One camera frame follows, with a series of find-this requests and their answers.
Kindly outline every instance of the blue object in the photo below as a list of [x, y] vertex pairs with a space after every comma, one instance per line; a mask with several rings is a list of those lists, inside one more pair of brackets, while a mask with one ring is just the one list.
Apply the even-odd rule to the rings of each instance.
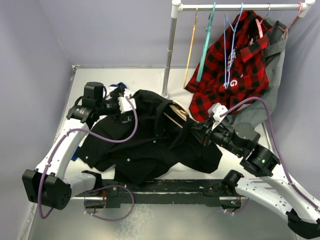
[[119, 82], [118, 84], [111, 84], [110, 87], [124, 87], [127, 89], [127, 86], [123, 82]]
[[216, 2], [214, 2], [214, 4], [213, 4], [212, 12], [210, 13], [210, 16], [209, 16], [208, 27], [205, 30], [206, 37], [205, 37], [205, 42], [204, 42], [204, 46], [203, 46], [202, 57], [201, 57], [201, 61], [200, 61], [198, 74], [196, 76], [197, 82], [201, 81], [202, 73], [204, 72], [205, 59], [206, 59], [206, 54], [207, 54], [207, 50], [208, 50], [211, 27], [212, 27], [212, 20], [214, 19], [215, 10], [216, 10]]
[[[223, 42], [224, 42], [224, 89], [227, 89], [229, 87], [229, 84], [230, 84], [230, 69], [231, 69], [231, 66], [232, 66], [232, 63], [233, 63], [233, 56], [234, 56], [234, 44], [235, 44], [235, 37], [236, 37], [236, 31], [237, 31], [237, 27], [238, 27], [238, 23], [239, 23], [239, 20], [241, 18], [241, 15], [242, 15], [242, 12], [244, 10], [244, 3], [242, 2], [241, 3], [241, 11], [240, 11], [240, 15], [239, 15], [239, 18], [238, 18], [238, 21], [236, 22], [235, 26], [233, 27], [231, 22], [229, 21], [228, 19], [228, 15], [224, 15], [224, 19], [223, 19]], [[232, 44], [231, 44], [231, 53], [230, 53], [230, 65], [229, 65], [229, 68], [227, 70], [227, 67], [228, 67], [228, 60], [227, 60], [227, 50], [226, 50], [226, 21], [229, 23], [232, 31], [233, 31], [233, 37], [232, 37]]]
[[78, 147], [76, 148], [76, 150], [75, 150], [75, 152], [74, 152], [74, 154], [73, 154], [72, 158], [71, 158], [71, 160], [72, 160], [72, 161], [74, 161], [74, 162], [75, 162], [75, 161], [77, 160], [79, 150], [80, 150], [80, 147], [78, 146]]

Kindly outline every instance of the gray garment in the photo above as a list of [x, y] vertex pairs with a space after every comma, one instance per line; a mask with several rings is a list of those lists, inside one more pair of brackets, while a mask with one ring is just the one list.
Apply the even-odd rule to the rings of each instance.
[[[267, 18], [265, 21], [272, 25], [272, 33], [269, 38], [270, 45], [264, 50], [265, 72], [269, 80], [269, 87], [261, 98], [266, 102], [270, 113], [272, 113], [276, 108], [288, 33], [286, 34], [286, 39], [283, 40], [283, 31], [278, 26], [282, 29], [285, 29], [286, 26], [271, 18]], [[265, 120], [267, 120], [267, 113], [264, 106], [260, 101], [255, 101], [238, 111], [238, 113], [227, 115], [222, 123], [232, 131], [234, 125], [238, 123], [250, 123], [256, 127]]]

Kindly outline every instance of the black shirt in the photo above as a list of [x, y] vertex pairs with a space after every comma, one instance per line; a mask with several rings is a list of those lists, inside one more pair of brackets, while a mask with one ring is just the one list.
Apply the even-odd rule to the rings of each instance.
[[[218, 168], [222, 153], [215, 144], [203, 146], [190, 132], [194, 120], [184, 121], [175, 115], [169, 105], [172, 100], [139, 90], [134, 94], [138, 128], [135, 135], [124, 143], [110, 143], [88, 135], [78, 157], [91, 168], [105, 171], [115, 165], [114, 180], [141, 184], [165, 174], [176, 163], [182, 163], [203, 173]], [[172, 116], [183, 128], [164, 115]], [[121, 140], [134, 129], [134, 117], [122, 123], [113, 115], [99, 121], [92, 132], [103, 137]]]

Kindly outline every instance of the teal hanger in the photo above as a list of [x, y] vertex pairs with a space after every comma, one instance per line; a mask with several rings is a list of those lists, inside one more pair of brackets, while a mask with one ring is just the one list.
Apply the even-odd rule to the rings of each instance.
[[206, 28], [206, 37], [205, 37], [205, 42], [203, 46], [203, 51], [202, 51], [202, 57], [200, 61], [200, 66], [198, 70], [198, 74], [196, 76], [196, 81], [200, 82], [202, 73], [204, 72], [204, 65], [205, 65], [205, 59], [206, 59], [206, 54], [208, 50], [208, 45], [209, 45], [209, 40], [210, 40], [210, 33], [211, 33], [211, 26], [212, 26], [212, 20], [214, 19], [215, 15], [215, 10], [216, 10], [216, 2], [213, 4], [212, 12], [210, 13], [209, 16], [209, 22], [208, 22], [208, 27]]

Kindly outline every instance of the blue hanger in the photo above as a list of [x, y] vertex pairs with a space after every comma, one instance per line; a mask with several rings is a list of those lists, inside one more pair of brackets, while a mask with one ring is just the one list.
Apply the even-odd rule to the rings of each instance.
[[[236, 22], [235, 26], [233, 27], [231, 22], [228, 19], [228, 15], [224, 15], [224, 19], [223, 19], [223, 41], [224, 41], [224, 89], [227, 89], [229, 87], [230, 84], [230, 69], [233, 63], [233, 58], [234, 58], [234, 44], [235, 44], [235, 36], [236, 36], [236, 31], [237, 31], [237, 27], [238, 27], [238, 23], [239, 20], [241, 18], [242, 12], [244, 10], [244, 3], [241, 3], [241, 11], [240, 11], [240, 15], [238, 18], [238, 21]], [[233, 37], [232, 37], [232, 44], [231, 44], [231, 53], [230, 53], [230, 65], [228, 68], [228, 60], [227, 60], [227, 50], [226, 50], [226, 21], [229, 23], [232, 31], [233, 31]]]
[[196, 81], [200, 82], [202, 73], [204, 72], [204, 65], [205, 65], [205, 59], [206, 59], [206, 54], [208, 50], [208, 45], [209, 45], [209, 40], [210, 40], [210, 33], [211, 33], [211, 26], [212, 26], [212, 20], [214, 19], [215, 15], [215, 10], [216, 10], [216, 2], [213, 4], [212, 12], [209, 15], [209, 22], [208, 22], [208, 27], [206, 28], [206, 37], [205, 37], [205, 42], [203, 46], [203, 51], [202, 51], [202, 57], [200, 61], [200, 66], [198, 70], [198, 74], [196, 76]]

